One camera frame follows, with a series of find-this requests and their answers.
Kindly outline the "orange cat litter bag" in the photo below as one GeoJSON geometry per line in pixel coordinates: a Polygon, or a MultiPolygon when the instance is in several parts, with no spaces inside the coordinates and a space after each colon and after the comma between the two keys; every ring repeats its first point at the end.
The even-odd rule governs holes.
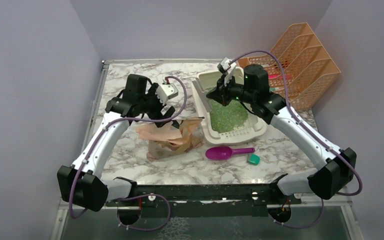
{"type": "Polygon", "coordinates": [[[176,119],[157,127],[156,123],[136,127],[138,138],[148,141],[146,157],[149,161],[161,160],[190,152],[203,145],[194,134],[203,117],[176,119]]]}

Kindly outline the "magenta plastic litter scoop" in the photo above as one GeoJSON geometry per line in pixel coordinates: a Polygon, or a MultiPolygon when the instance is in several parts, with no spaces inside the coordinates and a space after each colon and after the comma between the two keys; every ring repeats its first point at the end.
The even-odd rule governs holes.
{"type": "Polygon", "coordinates": [[[231,148],[229,146],[215,146],[209,148],[205,152],[205,157],[209,160],[214,161],[224,161],[231,158],[234,155],[240,154],[250,154],[254,153],[254,147],[245,147],[245,148],[231,148]]]}

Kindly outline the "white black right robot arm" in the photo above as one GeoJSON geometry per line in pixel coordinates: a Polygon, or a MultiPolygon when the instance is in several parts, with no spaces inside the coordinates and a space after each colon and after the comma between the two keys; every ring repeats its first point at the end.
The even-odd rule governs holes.
{"type": "Polygon", "coordinates": [[[280,94],[270,91],[269,74],[259,64],[243,70],[243,83],[226,73],[202,100],[213,100],[222,106],[231,101],[243,102],[266,124],[286,135],[310,159],[315,171],[278,177],[268,190],[269,199],[280,204],[294,194],[315,194],[323,200],[339,195],[355,174],[357,154],[350,147],[342,149],[312,128],[280,94]]]}

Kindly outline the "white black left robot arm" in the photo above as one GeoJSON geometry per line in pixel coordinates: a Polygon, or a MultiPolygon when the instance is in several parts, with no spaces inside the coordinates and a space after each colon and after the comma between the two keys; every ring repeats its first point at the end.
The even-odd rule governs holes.
{"type": "Polygon", "coordinates": [[[168,79],[151,82],[148,77],[130,74],[125,88],[110,99],[102,121],[90,142],[70,166],[57,172],[61,198],[68,203],[98,212],[105,203],[119,199],[124,205],[137,200],[136,182],[123,177],[112,181],[101,179],[104,166],[116,143],[133,122],[146,121],[162,127],[178,115],[173,106],[163,113],[168,100],[179,94],[168,79]]]}

